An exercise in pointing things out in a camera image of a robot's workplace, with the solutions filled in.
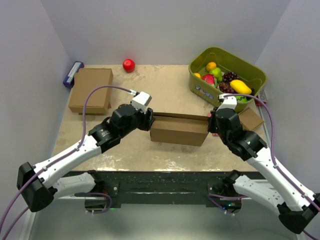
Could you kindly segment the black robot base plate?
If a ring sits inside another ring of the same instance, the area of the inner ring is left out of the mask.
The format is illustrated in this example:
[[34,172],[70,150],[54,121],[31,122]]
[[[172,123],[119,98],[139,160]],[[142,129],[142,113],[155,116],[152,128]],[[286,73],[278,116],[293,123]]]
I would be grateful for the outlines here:
[[220,200],[229,197],[233,207],[241,204],[233,187],[242,172],[156,172],[156,171],[94,171],[100,183],[84,195],[87,210],[101,210],[105,206],[120,208],[135,205],[205,205],[214,207],[209,195]]

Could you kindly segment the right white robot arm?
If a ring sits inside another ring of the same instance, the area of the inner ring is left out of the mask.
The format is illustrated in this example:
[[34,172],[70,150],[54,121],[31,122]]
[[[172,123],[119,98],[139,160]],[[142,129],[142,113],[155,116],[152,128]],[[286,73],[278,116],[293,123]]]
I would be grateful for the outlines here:
[[233,107],[215,107],[208,131],[219,135],[236,156],[254,167],[271,185],[264,187],[234,170],[223,183],[223,192],[235,199],[251,198],[273,211],[291,232],[301,234],[320,211],[320,195],[299,182],[275,157],[254,131],[243,129]]

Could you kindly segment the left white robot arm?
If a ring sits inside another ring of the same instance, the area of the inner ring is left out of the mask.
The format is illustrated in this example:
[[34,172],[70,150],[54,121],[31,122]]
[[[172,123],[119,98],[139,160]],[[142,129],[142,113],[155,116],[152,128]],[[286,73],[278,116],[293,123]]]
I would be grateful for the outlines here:
[[84,173],[77,180],[68,180],[65,174],[117,146],[132,131],[149,131],[154,121],[151,108],[142,111],[132,104],[122,104],[66,150],[35,165],[22,164],[18,169],[17,188],[29,210],[41,211],[54,199],[70,194],[99,196],[104,184],[91,173]]

